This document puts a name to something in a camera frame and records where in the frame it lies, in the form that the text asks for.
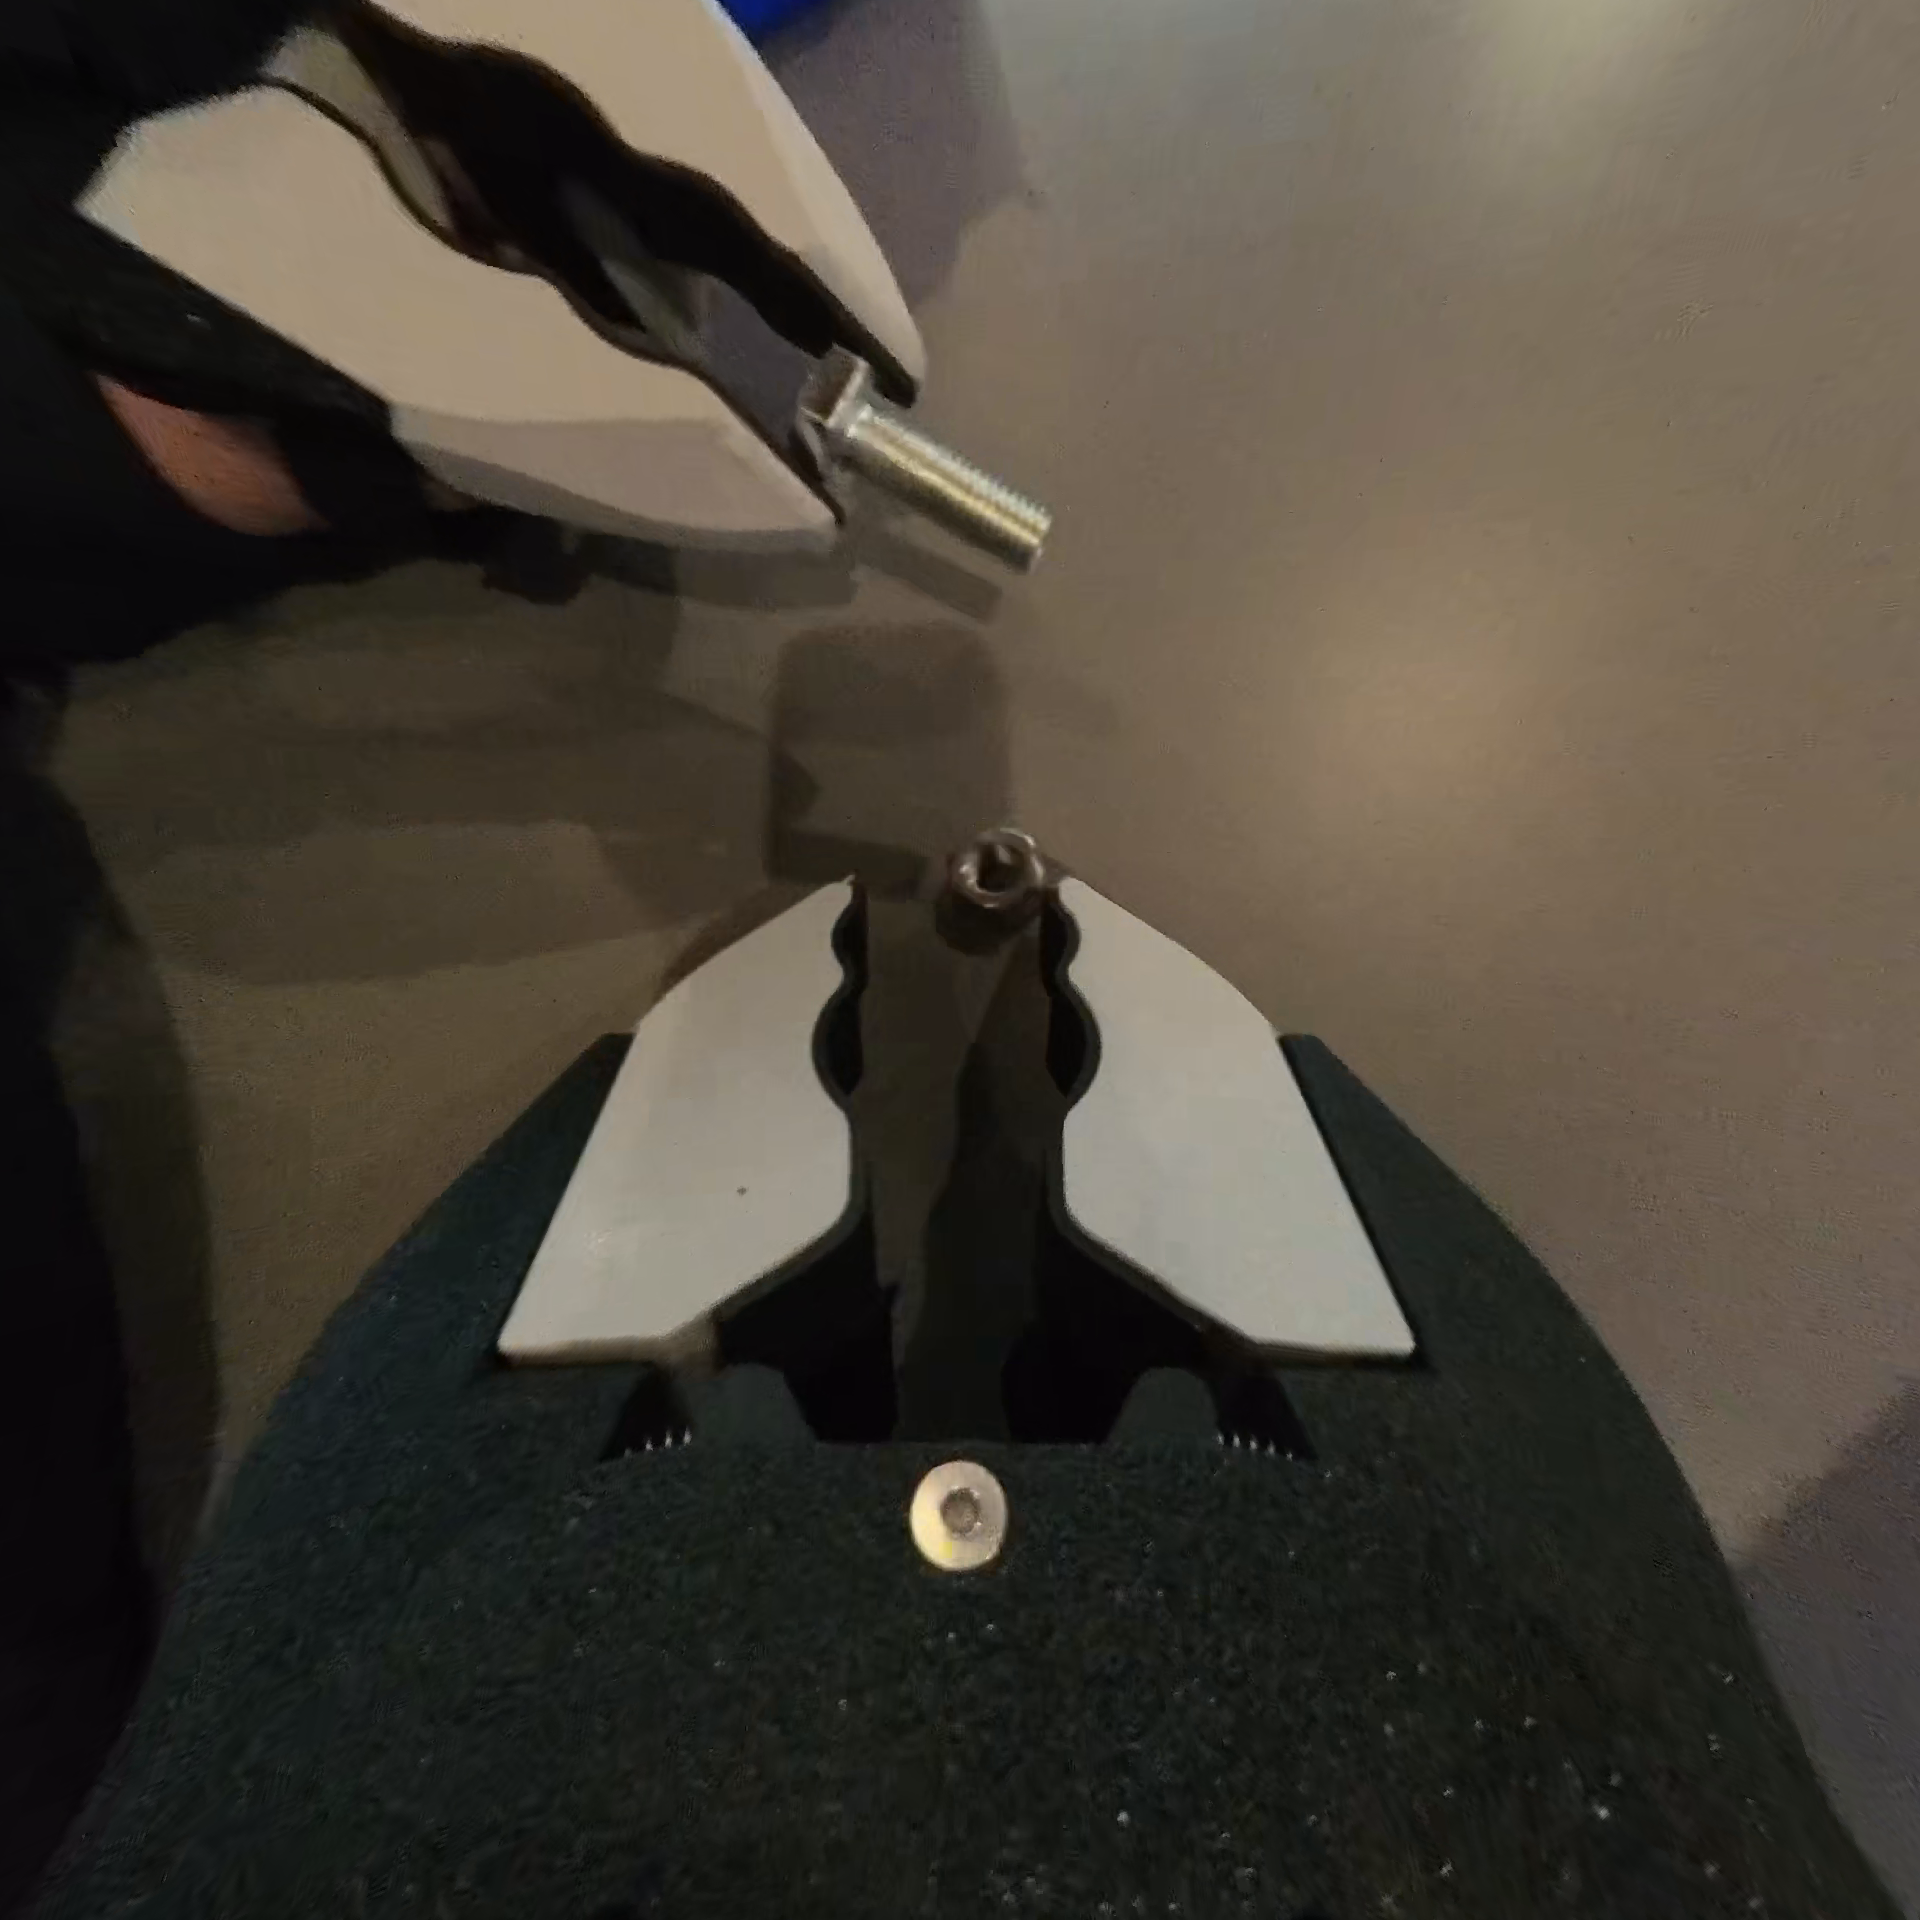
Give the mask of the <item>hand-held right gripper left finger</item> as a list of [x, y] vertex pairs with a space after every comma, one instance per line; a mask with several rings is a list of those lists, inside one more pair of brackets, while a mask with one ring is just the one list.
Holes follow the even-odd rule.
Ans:
[[765, 1370], [815, 1437], [889, 1434], [889, 1288], [854, 1139], [868, 900], [815, 887], [636, 1020], [495, 1338], [509, 1366]]

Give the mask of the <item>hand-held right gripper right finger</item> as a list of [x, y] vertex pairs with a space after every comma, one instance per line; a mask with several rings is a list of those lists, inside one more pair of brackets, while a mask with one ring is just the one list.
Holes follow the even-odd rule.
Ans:
[[1307, 1444], [1289, 1370], [1403, 1368], [1417, 1338], [1282, 1038], [1081, 879], [1043, 907], [1040, 971], [1065, 1109], [1009, 1435]]

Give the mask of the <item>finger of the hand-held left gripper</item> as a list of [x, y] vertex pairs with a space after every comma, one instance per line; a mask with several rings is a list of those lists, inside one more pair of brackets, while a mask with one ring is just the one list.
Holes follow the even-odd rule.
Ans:
[[77, 212], [379, 406], [450, 492], [695, 546], [828, 546], [841, 513], [803, 448], [727, 393], [695, 280], [615, 278], [636, 323], [450, 237], [419, 140], [335, 25], [294, 25], [253, 83], [125, 132]]
[[926, 350], [866, 216], [718, 3], [338, 3], [444, 194], [450, 237], [636, 323], [613, 268], [736, 295], [808, 358], [915, 401]]

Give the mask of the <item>dark hex nut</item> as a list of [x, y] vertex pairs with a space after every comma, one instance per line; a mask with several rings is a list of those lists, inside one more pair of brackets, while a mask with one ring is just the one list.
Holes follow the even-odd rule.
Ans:
[[1020, 930], [1059, 894], [1065, 867], [1013, 825], [973, 833], [948, 853], [933, 921], [948, 948], [985, 952]]

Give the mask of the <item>silver hex bolt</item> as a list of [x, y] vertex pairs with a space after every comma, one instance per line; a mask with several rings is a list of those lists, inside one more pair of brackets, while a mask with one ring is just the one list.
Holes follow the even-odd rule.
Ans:
[[888, 401], [864, 360], [835, 351], [807, 373], [797, 438], [832, 494], [876, 490], [1016, 574], [1041, 560], [1051, 509]]

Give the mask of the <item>person's left hand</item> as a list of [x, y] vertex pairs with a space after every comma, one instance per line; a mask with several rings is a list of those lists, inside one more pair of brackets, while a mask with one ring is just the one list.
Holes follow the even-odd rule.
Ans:
[[93, 383], [146, 468], [194, 513], [256, 540], [325, 529], [272, 435], [256, 421], [177, 408], [104, 371], [94, 373]]

